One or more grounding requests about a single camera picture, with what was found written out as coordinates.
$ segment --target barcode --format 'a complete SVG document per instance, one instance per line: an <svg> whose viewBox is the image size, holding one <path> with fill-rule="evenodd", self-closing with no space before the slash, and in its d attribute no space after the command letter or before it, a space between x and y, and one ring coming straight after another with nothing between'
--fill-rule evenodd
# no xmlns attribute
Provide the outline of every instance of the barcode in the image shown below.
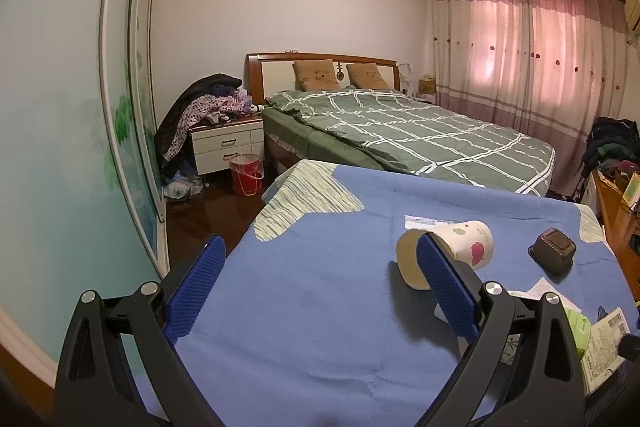
<svg viewBox="0 0 640 427"><path fill-rule="evenodd" d="M612 328L616 324L622 323L622 314L618 313L609 319L609 328Z"/></svg>

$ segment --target red bucket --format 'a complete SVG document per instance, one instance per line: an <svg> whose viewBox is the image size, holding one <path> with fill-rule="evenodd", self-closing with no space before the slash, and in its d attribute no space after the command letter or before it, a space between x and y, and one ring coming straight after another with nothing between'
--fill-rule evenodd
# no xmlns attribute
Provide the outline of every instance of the red bucket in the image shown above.
<svg viewBox="0 0 640 427"><path fill-rule="evenodd" d="M255 154L236 154L229 160L231 179L236 194L255 196L262 187L262 160Z"/></svg>

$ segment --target air conditioner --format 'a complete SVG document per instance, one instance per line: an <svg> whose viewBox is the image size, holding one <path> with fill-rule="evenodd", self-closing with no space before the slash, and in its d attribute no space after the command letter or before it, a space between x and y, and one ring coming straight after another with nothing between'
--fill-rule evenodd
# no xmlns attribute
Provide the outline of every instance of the air conditioner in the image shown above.
<svg viewBox="0 0 640 427"><path fill-rule="evenodd" d="M640 35L640 0L626 0L626 24L636 35Z"/></svg>

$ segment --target pink curtain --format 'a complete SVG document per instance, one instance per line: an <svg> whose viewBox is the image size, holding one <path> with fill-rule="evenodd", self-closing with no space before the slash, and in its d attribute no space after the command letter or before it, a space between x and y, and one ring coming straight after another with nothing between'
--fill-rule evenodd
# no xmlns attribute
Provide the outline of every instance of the pink curtain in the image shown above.
<svg viewBox="0 0 640 427"><path fill-rule="evenodd" d="M552 145L550 188L571 196L594 119L617 118L622 105L623 3L430 2L438 103Z"/></svg>

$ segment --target red apple print on cup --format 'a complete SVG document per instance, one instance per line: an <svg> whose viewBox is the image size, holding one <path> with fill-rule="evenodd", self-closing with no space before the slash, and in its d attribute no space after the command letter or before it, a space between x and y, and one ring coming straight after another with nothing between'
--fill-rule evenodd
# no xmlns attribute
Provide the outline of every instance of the red apple print on cup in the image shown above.
<svg viewBox="0 0 640 427"><path fill-rule="evenodd" d="M484 245L479 241L471 245L471 266L475 266L484 259Z"/></svg>

